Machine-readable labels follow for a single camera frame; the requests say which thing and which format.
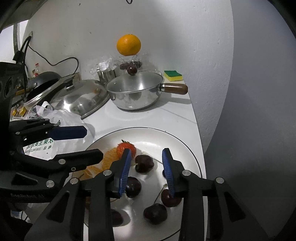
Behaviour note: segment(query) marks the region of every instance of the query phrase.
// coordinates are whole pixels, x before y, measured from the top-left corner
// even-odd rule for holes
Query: cherry stem
[[[166,187],[168,187],[168,185],[167,185],[167,184],[164,184],[163,187],[162,187],[162,189],[161,189],[161,191],[160,191],[159,194],[157,195],[157,197],[156,197],[156,199],[155,199],[155,201],[154,201],[153,204],[156,203],[156,201],[157,201],[157,199],[159,198],[160,194],[162,193],[162,191],[163,191]]]
[[[163,165],[163,163],[161,162],[161,161],[159,161],[159,160],[157,160],[157,159],[154,159],[155,161],[157,161],[157,162],[159,162],[160,164],[162,164]]]

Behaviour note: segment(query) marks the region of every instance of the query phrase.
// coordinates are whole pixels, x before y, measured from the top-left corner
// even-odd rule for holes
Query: stainless steel saucepan
[[[185,84],[163,83],[163,77],[153,72],[123,74],[106,86],[113,103],[120,109],[140,110],[153,105],[161,92],[185,95]]]

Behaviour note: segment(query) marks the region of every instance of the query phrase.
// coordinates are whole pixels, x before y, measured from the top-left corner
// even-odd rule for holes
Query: strawberry
[[[125,148],[128,148],[131,150],[131,158],[133,159],[136,155],[137,149],[135,146],[127,141],[121,140],[122,143],[118,144],[116,151],[119,158],[122,157],[123,151]]]

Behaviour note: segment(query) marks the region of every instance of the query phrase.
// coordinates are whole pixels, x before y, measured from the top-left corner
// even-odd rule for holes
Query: orange
[[[102,170],[108,170],[112,164],[112,162],[117,161],[118,160],[118,155],[117,155],[117,151],[116,151],[116,147],[112,148],[111,150],[107,151],[104,154],[104,158],[101,161],[102,163]]]
[[[95,177],[103,170],[95,166],[86,167],[85,170],[74,172],[73,177],[78,177],[80,180],[86,180]]]
[[[136,55],[141,49],[141,42],[137,36],[127,34],[117,41],[117,50],[124,56]]]

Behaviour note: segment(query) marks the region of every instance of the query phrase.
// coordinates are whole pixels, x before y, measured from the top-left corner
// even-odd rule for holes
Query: bottle
[[[41,69],[39,66],[39,63],[35,64],[35,71],[34,71],[34,77],[38,76],[39,74],[41,74]]]

